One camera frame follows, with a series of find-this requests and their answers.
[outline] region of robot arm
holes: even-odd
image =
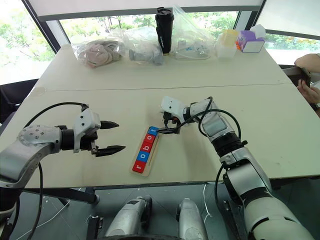
[[[0,152],[0,224],[8,221],[23,188],[44,157],[60,150],[73,150],[74,153],[88,150],[96,157],[115,154],[125,146],[99,149],[95,140],[98,129],[118,126],[111,121],[100,121],[99,115],[86,106],[76,117],[73,129],[29,125],[21,130],[16,141]]]
[[[166,127],[159,132],[179,133],[180,127],[168,128],[168,121],[180,125],[200,121],[225,169],[223,181],[231,199],[244,206],[249,239],[312,240],[313,237],[287,206],[272,196],[269,178],[245,147],[247,142],[241,142],[228,121],[216,110],[218,107],[211,97],[186,106],[165,96],[161,112]]]

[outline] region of plastic bag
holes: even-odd
[[[119,53],[122,56],[140,64],[161,65],[164,63],[163,52],[154,27],[144,26],[125,31],[117,29],[112,34],[121,39]]]
[[[208,59],[214,55],[214,37],[198,27],[180,7],[173,6],[174,15],[171,54],[176,59]]]
[[[96,68],[120,59],[119,42],[116,40],[94,40],[72,44],[75,57],[79,62]]]

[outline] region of tissue box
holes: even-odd
[[[248,30],[240,31],[237,41],[243,53],[259,53],[265,44],[263,37],[256,38],[255,33]]]

